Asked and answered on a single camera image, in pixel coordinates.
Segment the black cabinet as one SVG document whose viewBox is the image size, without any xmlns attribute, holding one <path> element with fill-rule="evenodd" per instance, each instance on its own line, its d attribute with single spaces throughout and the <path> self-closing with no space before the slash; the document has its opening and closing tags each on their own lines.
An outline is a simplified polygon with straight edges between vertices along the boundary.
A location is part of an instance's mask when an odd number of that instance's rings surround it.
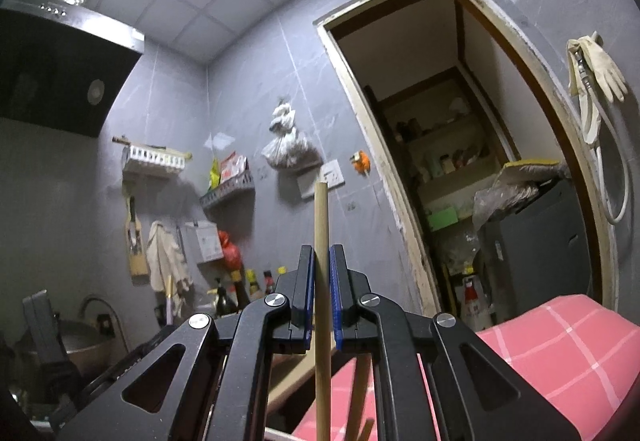
<svg viewBox="0 0 640 441">
<path fill-rule="evenodd" d="M 593 295 L 586 229 L 573 184 L 555 179 L 539 195 L 480 227 L 499 323 L 558 297 Z"/>
</svg>

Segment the grey wall shelf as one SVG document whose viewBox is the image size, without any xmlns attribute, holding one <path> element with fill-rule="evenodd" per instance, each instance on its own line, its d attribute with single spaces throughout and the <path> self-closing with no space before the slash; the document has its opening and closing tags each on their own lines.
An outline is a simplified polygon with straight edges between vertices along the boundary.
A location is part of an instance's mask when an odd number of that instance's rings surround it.
<svg viewBox="0 0 640 441">
<path fill-rule="evenodd" d="M 234 176 L 218 187 L 209 190 L 200 198 L 201 207 L 210 210 L 222 203 L 236 198 L 242 193 L 253 190 L 255 187 L 254 178 L 250 169 L 244 170 L 239 175 Z"/>
</svg>

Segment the white wall basket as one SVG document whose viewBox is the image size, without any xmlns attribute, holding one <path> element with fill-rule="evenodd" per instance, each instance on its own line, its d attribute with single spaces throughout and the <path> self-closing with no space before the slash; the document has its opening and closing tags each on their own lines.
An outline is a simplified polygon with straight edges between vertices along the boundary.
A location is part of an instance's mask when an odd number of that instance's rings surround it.
<svg viewBox="0 0 640 441">
<path fill-rule="evenodd" d="M 126 137 L 113 137 L 112 142 L 122 146 L 122 171 L 127 174 L 160 178 L 176 176 L 183 172 L 193 157 L 190 152 L 140 144 Z"/>
</svg>

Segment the dark wine bottle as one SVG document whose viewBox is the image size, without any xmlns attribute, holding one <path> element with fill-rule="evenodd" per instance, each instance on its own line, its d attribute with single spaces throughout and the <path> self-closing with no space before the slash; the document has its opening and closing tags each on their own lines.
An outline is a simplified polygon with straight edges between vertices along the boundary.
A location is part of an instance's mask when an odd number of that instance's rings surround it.
<svg viewBox="0 0 640 441">
<path fill-rule="evenodd" d="M 238 313 L 238 306 L 228 295 L 228 291 L 222 284 L 221 279 L 217 279 L 215 309 L 217 317 L 227 317 L 227 315 Z"/>
</svg>

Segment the wooden knife holder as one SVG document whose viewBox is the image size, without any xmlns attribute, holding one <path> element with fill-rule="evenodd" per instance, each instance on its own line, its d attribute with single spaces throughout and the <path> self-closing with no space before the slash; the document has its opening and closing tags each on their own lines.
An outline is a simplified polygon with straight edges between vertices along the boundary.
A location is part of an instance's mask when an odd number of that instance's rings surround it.
<svg viewBox="0 0 640 441">
<path fill-rule="evenodd" d="M 122 195 L 126 204 L 125 236 L 129 273 L 132 277 L 148 276 L 149 267 L 145 257 L 141 222 L 136 212 L 136 199 L 129 184 L 122 185 Z"/>
</svg>

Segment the white metal wall box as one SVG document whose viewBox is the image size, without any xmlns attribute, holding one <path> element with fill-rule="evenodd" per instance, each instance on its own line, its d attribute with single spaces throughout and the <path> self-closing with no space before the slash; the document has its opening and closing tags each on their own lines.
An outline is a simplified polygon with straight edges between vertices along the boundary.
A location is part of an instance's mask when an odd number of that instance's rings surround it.
<svg viewBox="0 0 640 441">
<path fill-rule="evenodd" d="M 183 239 L 189 246 L 197 265 L 224 258 L 216 224 L 209 221 L 190 221 L 183 224 Z"/>
</svg>

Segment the wall switch panel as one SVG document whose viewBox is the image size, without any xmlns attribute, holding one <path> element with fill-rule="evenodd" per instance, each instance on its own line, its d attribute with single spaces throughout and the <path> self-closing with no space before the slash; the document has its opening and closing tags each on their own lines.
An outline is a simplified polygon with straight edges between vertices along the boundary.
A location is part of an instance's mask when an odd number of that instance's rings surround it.
<svg viewBox="0 0 640 441">
<path fill-rule="evenodd" d="M 297 177 L 297 185 L 300 197 L 308 200 L 314 196 L 314 188 L 317 182 L 326 183 L 326 187 L 331 190 L 341 187 L 345 183 L 340 163 L 332 160 L 326 164 L 311 168 Z"/>
</svg>

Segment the plain wooden chopstick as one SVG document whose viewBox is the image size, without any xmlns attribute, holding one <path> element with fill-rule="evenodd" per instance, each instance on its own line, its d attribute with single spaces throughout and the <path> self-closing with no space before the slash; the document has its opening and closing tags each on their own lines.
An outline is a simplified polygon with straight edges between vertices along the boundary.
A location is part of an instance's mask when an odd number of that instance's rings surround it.
<svg viewBox="0 0 640 441">
<path fill-rule="evenodd" d="M 374 426 L 374 419 L 367 418 L 359 432 L 357 441 L 369 441 L 370 435 L 373 430 L 373 426 Z"/>
<path fill-rule="evenodd" d="M 314 252 L 316 268 L 316 439 L 331 439 L 331 331 L 328 185 L 314 187 Z"/>
<path fill-rule="evenodd" d="M 369 369 L 370 357 L 367 354 L 358 355 L 356 357 L 354 379 L 352 380 L 352 394 L 350 395 L 345 441 L 357 440 L 365 422 L 362 417 L 368 392 Z"/>
</svg>

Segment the black wok with lid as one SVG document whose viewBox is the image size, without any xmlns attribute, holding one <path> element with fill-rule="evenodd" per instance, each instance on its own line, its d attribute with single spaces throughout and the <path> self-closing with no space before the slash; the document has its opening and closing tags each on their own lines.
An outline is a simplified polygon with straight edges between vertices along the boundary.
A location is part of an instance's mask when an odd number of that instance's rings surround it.
<svg viewBox="0 0 640 441">
<path fill-rule="evenodd" d="M 63 346 L 82 377 L 102 374 L 110 366 L 115 339 L 95 327 L 70 320 L 58 322 Z"/>
</svg>

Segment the hanging plastic bag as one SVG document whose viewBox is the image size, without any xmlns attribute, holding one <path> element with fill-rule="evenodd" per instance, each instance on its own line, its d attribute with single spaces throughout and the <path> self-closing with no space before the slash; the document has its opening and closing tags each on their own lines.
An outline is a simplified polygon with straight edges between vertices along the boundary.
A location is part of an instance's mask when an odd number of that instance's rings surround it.
<svg viewBox="0 0 640 441">
<path fill-rule="evenodd" d="M 301 172 L 321 163 L 320 151 L 296 126 L 296 111 L 281 100 L 272 112 L 269 132 L 273 138 L 262 148 L 262 157 L 278 172 Z"/>
</svg>

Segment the pink checkered tablecloth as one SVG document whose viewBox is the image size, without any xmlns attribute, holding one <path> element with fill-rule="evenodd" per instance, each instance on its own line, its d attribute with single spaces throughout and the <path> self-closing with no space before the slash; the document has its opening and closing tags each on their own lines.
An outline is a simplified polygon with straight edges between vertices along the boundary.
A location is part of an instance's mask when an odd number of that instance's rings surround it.
<svg viewBox="0 0 640 441">
<path fill-rule="evenodd" d="M 556 297 L 480 338 L 584 440 L 639 438 L 639 328 L 586 296 Z"/>
</svg>

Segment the hanging white towel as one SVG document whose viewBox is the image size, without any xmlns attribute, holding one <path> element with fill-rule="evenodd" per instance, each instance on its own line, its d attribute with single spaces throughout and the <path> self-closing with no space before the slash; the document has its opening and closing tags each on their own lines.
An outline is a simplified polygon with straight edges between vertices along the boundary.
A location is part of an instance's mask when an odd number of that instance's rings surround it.
<svg viewBox="0 0 640 441">
<path fill-rule="evenodd" d="M 186 313 L 186 294 L 193 285 L 193 279 L 175 236 L 160 221 L 151 224 L 145 259 L 152 290 L 169 295 L 172 316 L 182 319 Z"/>
</svg>

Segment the black range hood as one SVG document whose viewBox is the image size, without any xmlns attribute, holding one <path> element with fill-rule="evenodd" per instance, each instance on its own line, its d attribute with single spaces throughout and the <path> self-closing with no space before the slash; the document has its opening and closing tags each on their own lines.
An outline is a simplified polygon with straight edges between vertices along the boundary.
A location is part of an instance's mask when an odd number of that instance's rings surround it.
<svg viewBox="0 0 640 441">
<path fill-rule="evenodd" d="M 96 138 L 144 35 L 60 0 L 1 3 L 1 116 Z"/>
</svg>

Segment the red plastic bag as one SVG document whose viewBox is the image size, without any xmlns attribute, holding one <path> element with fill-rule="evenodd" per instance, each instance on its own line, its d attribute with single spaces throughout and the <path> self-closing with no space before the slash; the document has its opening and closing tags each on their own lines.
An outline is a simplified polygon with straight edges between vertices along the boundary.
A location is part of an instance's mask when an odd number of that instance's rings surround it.
<svg viewBox="0 0 640 441">
<path fill-rule="evenodd" d="M 239 247 L 231 241 L 229 233 L 224 230 L 218 231 L 218 239 L 222 250 L 222 261 L 224 261 L 226 269 L 230 272 L 240 271 L 243 261 Z"/>
</svg>

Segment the orange wall hook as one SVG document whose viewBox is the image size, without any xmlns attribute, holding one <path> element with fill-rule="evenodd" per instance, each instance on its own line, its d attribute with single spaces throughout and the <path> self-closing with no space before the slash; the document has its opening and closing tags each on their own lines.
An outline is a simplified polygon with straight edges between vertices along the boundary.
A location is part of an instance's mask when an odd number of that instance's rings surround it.
<svg viewBox="0 0 640 441">
<path fill-rule="evenodd" d="M 368 154 L 363 150 L 357 151 L 349 158 L 352 163 L 352 167 L 358 172 L 359 175 L 367 176 L 371 171 L 371 162 Z"/>
</svg>

